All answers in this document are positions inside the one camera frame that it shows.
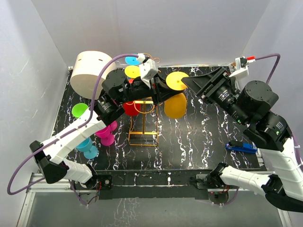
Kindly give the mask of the orange wine glass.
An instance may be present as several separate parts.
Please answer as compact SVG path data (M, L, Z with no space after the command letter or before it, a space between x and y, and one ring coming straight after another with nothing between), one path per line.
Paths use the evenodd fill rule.
M188 75L181 71L172 72L166 77L168 87L178 92L178 94L173 95L164 102L164 113L169 118L179 119L186 113L187 98L183 91L187 86L181 81L186 77L188 77Z
M135 79L137 77L140 77L140 68L135 65L129 65L125 68L125 74L127 77L131 79Z

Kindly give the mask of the red wine glass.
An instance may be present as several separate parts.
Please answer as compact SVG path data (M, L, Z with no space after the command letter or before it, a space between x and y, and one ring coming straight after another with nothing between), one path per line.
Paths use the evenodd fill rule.
M137 116L141 111L141 104L133 101L127 102L123 104L123 109L128 116Z

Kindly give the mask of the magenta wine glass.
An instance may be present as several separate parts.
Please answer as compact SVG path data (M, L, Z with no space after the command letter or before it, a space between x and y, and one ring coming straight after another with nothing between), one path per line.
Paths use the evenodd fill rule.
M110 146L115 141L115 137L111 133L110 126L107 126L104 129L97 131L95 135L100 138L101 144L104 146Z
M110 130L111 131L114 131L116 128L117 128L117 122L116 121L113 121L111 124L110 124Z

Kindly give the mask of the magenta wine glass front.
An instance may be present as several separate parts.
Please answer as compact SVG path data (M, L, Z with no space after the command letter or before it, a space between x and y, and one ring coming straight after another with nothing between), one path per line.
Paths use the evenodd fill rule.
M115 141L115 137L111 133L110 126L107 126L104 129L97 131L95 135L100 138L101 144L104 146L110 146Z

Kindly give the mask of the green wine glass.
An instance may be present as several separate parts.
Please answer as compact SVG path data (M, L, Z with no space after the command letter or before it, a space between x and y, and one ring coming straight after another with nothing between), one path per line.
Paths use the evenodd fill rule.
M82 114L88 109L88 105L85 103L78 103L76 104L72 109L71 113L73 117L79 118L82 116Z

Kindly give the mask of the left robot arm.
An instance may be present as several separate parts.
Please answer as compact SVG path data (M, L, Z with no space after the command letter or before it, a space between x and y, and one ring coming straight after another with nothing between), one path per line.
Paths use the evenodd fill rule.
M85 139L123 115L124 103L150 97L157 105L180 93L169 88L159 75L152 78L150 85L148 87L140 78L130 83L122 70L113 70L103 81L99 98L81 117L50 139L32 142L30 149L46 182L52 184L68 179L88 189L94 188L98 183L95 170L66 157Z

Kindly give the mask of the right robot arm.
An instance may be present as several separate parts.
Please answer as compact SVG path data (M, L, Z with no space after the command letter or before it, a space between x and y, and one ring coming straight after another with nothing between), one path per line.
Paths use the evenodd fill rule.
M260 175L219 163L201 183L218 188L237 186L264 196L280 210L302 212L303 167L289 125L271 111L278 101L271 87L253 80L238 91L235 78L228 76L223 67L205 75L185 77L182 82L197 97L219 105L237 123L246 125L244 135L270 160L274 169L271 175Z

